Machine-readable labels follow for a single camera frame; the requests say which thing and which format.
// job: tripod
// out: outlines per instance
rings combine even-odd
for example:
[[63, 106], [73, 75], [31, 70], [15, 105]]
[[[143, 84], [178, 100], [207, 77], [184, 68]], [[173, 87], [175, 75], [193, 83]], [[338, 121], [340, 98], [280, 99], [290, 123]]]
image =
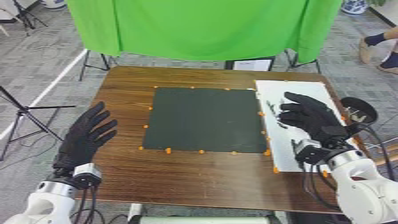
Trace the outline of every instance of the tripod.
[[24, 8], [20, 2], [17, 0], [13, 0], [15, 2], [15, 6], [17, 6], [17, 10], [18, 10], [18, 13], [20, 13], [20, 18], [22, 18], [22, 23], [24, 23], [24, 28], [25, 28], [25, 32], [27, 32], [27, 36], [29, 36], [29, 28], [34, 30], [36, 29], [36, 26], [34, 26], [34, 23], [29, 19], [29, 16], [33, 16], [34, 18], [34, 21], [38, 21], [45, 27], [49, 27], [47, 23], [40, 20], [40, 18], [34, 16], [34, 14], [29, 12], [29, 10]]
[[[20, 104], [17, 98], [11, 96], [8, 90], [4, 89], [4, 87], [0, 86], [0, 93], [4, 94], [4, 99], [10, 101], [10, 103], [13, 104], [13, 106], [18, 108], [18, 112], [17, 112], [17, 120], [15, 120], [15, 124], [13, 124], [13, 128], [11, 128], [11, 134], [10, 134], [10, 139], [8, 139], [8, 143], [6, 143], [6, 148], [4, 148], [4, 152], [2, 152], [2, 156], [0, 156], [0, 161], [4, 161], [4, 156], [8, 153], [8, 149], [10, 149], [10, 145], [15, 141], [22, 140], [24, 138], [29, 138], [31, 136], [34, 136], [36, 134], [47, 132], [56, 139], [59, 139], [63, 141], [63, 138], [59, 137], [59, 135], [56, 134], [56, 132], [50, 130], [49, 126], [52, 124], [54, 118], [59, 114], [59, 110], [61, 108], [72, 108], [75, 106], [52, 106], [52, 107], [27, 107]], [[49, 123], [43, 124], [43, 122], [40, 121], [40, 119], [36, 118], [36, 116], [31, 113], [31, 110], [43, 110], [43, 109], [57, 109], [52, 115], [52, 118], [49, 120]], [[40, 127], [40, 131], [33, 132], [31, 134], [24, 135], [18, 138], [15, 137], [15, 133], [17, 133], [17, 127], [18, 127], [18, 123], [22, 121], [22, 118], [27, 117], [29, 120], [34, 122], [34, 124]]]

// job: metal pole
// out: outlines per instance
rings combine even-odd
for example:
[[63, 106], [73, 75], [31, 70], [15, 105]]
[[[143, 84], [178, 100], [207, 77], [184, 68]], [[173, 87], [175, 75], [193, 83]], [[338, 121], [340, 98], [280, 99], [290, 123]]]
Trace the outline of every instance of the metal pole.
[[13, 136], [15, 136], [15, 132], [17, 132], [20, 118], [22, 118], [22, 113], [18, 112], [17, 113], [17, 121], [15, 121], [13, 129], [11, 129], [11, 133], [10, 133], [10, 139], [8, 139], [8, 143], [6, 143], [6, 147], [4, 147], [0, 161], [4, 161], [4, 156], [6, 156], [8, 150], [10, 150], [10, 144], [13, 142]]

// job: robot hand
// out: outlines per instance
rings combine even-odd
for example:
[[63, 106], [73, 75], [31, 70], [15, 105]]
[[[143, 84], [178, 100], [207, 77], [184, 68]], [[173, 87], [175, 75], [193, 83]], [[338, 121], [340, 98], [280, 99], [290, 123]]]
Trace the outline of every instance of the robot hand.
[[328, 105], [312, 97], [285, 93], [285, 97], [296, 102], [281, 105], [283, 113], [280, 121], [301, 128], [315, 141], [326, 147], [336, 139], [347, 139], [349, 133]]
[[352, 222], [388, 223], [398, 220], [398, 183], [383, 177], [372, 159], [345, 143], [351, 135], [326, 104], [296, 93], [287, 92], [285, 96], [299, 104], [281, 105], [281, 122], [303, 128], [319, 141], [313, 144], [303, 140], [296, 148], [297, 161], [329, 165], [338, 183], [338, 204]]
[[100, 102], [97, 106], [88, 110], [75, 124], [72, 125], [70, 133], [66, 134], [66, 140], [59, 148], [59, 154], [56, 156], [56, 169], [73, 171], [77, 166], [91, 163], [98, 148], [104, 146], [104, 144], [118, 134], [118, 131], [113, 130], [118, 125], [116, 120], [97, 127], [111, 116], [109, 111], [102, 113], [104, 109], [105, 103]]
[[72, 126], [56, 156], [56, 172], [29, 196], [25, 212], [11, 217], [6, 224], [72, 224], [77, 191], [102, 182], [102, 173], [91, 163], [93, 157], [98, 148], [116, 136], [116, 130], [113, 130], [118, 125], [116, 120], [97, 127], [111, 116], [109, 111], [100, 113], [104, 109], [102, 102]]

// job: black glove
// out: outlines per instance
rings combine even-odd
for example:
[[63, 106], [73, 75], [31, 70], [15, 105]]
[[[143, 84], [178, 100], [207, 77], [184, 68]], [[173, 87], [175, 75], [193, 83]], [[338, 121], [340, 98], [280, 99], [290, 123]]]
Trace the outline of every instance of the black glove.
[[97, 128], [98, 124], [111, 116], [109, 111], [100, 113], [104, 108], [105, 103], [100, 102], [81, 116], [70, 128], [70, 133], [66, 134], [54, 161], [56, 169], [63, 168], [65, 170], [73, 171], [77, 166], [91, 163], [98, 148], [116, 136], [118, 131], [111, 131], [118, 125], [116, 120]]
[[349, 136], [333, 109], [317, 99], [301, 94], [287, 92], [285, 97], [297, 103], [281, 105], [285, 112], [280, 114], [280, 121], [299, 127], [326, 147], [331, 141], [344, 140]]

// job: dark green mat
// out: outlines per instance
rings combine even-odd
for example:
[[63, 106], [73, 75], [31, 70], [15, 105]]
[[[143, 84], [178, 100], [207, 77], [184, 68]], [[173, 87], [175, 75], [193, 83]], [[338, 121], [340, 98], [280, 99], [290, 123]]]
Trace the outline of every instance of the dark green mat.
[[145, 148], [264, 152], [264, 125], [251, 90], [159, 88]]

